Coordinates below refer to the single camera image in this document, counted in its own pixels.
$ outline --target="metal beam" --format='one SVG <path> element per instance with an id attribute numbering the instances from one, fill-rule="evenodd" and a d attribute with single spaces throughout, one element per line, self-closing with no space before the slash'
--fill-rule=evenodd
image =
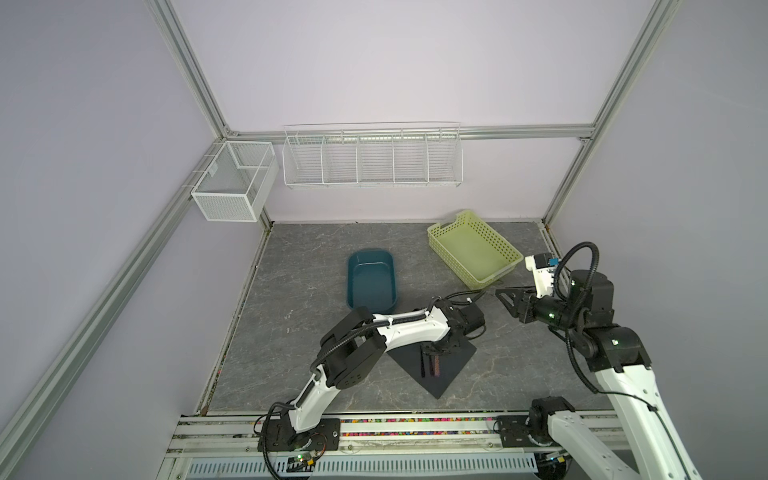
<path id="1" fill-rule="evenodd" d="M 419 129 L 409 128 L 409 132 Z M 437 131 L 435 128 L 426 128 L 424 131 Z M 400 132 L 399 129 L 372 129 L 372 130 L 344 130 L 345 134 L 354 135 L 378 135 Z M 563 137 L 591 137 L 594 127 L 590 124 L 562 124 L 562 125 L 496 125 L 491 127 L 460 127 L 458 134 L 462 140 L 500 140 L 505 138 L 563 138 Z M 314 130 L 312 134 L 338 135 L 340 130 Z M 234 132 L 228 140 L 270 141 L 273 144 L 284 144 L 286 133 L 284 131 L 252 131 Z"/>
<path id="2" fill-rule="evenodd" d="M 220 146 L 220 141 L 214 141 L 210 146 L 10 423 L 0 433 L 0 480 L 11 478 L 45 426 L 53 418 L 80 373 L 85 369 L 144 275 L 181 222 L 191 204 L 192 185 L 195 185 L 203 175 Z"/>
<path id="3" fill-rule="evenodd" d="M 599 144 L 611 121 L 616 116 L 621 104 L 627 97 L 633 83 L 637 80 L 643 66 L 645 66 L 656 41 L 664 29 L 670 24 L 677 13 L 682 0 L 656 0 L 645 20 L 640 34 L 637 36 L 629 57 L 619 72 L 611 91 L 603 103 L 594 122 L 594 133 L 590 138 L 585 138 L 581 148 L 576 153 L 576 158 L 568 168 L 568 172 L 560 183 L 560 187 L 552 199 L 552 202 L 544 215 L 544 224 L 549 225 L 563 206 L 568 194 L 576 184 L 579 174 L 587 164 L 594 149 Z"/>
<path id="4" fill-rule="evenodd" d="M 192 52 L 187 36 L 181 27 L 179 18 L 169 0 L 144 0 L 154 15 L 171 54 L 174 56 L 181 73 L 187 79 L 192 93 L 200 105 L 205 118 L 214 131 L 214 137 L 226 137 L 230 129 L 216 103 L 214 94 L 203 76 L 200 64 Z"/>

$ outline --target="table surface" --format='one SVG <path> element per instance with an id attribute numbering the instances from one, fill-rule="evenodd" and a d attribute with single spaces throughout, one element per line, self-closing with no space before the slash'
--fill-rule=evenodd
<path id="1" fill-rule="evenodd" d="M 429 248 L 426 223 L 276 224 L 224 362 L 209 414 L 262 412 L 295 398 L 310 376 L 319 341 L 348 312 L 346 262 L 357 250 L 387 249 L 395 260 L 396 313 L 435 295 L 467 290 Z M 491 223 L 524 255 L 547 251 L 532 222 Z M 493 295 L 495 286 L 532 285 L 523 262 L 478 301 L 488 331 L 440 399 L 384 355 L 365 381 L 342 391 L 327 412 L 528 410 L 564 396 L 577 409 L 609 409 L 576 377 L 564 344 L 542 323 L 523 325 Z"/>

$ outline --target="yellow-green basket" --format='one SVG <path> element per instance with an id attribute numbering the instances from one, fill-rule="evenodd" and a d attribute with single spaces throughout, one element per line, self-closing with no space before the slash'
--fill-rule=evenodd
<path id="1" fill-rule="evenodd" d="M 427 236 L 429 246 L 472 290 L 486 288 L 523 260 L 518 249 L 471 210 L 448 225 L 435 223 Z"/>

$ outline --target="white mesh basket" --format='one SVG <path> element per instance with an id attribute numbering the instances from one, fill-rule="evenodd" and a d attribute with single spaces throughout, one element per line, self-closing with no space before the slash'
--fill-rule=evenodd
<path id="1" fill-rule="evenodd" d="M 270 142 L 226 141 L 192 197 L 208 220 L 256 222 L 279 169 Z"/>
<path id="2" fill-rule="evenodd" d="M 294 127 L 287 127 L 283 149 L 286 185 L 414 187 L 462 182 L 458 124 L 365 131 L 347 127 L 338 131 L 292 131 Z"/>

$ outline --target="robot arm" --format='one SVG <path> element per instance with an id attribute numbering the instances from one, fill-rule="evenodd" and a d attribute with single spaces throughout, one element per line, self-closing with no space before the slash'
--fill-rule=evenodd
<path id="1" fill-rule="evenodd" d="M 571 272 L 571 291 L 565 296 L 558 292 L 553 280 L 573 253 L 583 247 L 593 251 L 592 266 L 590 270 Z M 700 478 L 661 401 L 640 338 L 631 329 L 613 323 L 613 283 L 597 272 L 597 247 L 593 243 L 579 244 L 560 263 L 551 261 L 548 255 L 525 259 L 534 275 L 535 290 L 499 289 L 496 296 L 522 323 L 547 323 L 550 331 L 566 343 L 579 379 L 593 393 L 609 395 L 640 474 L 600 442 L 561 397 L 533 402 L 529 416 L 531 437 L 539 442 L 557 442 L 595 479 Z M 601 388 L 592 385 L 580 370 L 574 350 L 585 357 Z"/>
<path id="2" fill-rule="evenodd" d="M 312 376 L 288 412 L 291 426 L 296 433 L 317 426 L 336 395 L 362 382 L 384 352 L 420 342 L 449 351 L 458 337 L 483 325 L 474 303 L 459 309 L 438 300 L 428 309 L 396 315 L 353 310 L 321 340 Z"/>

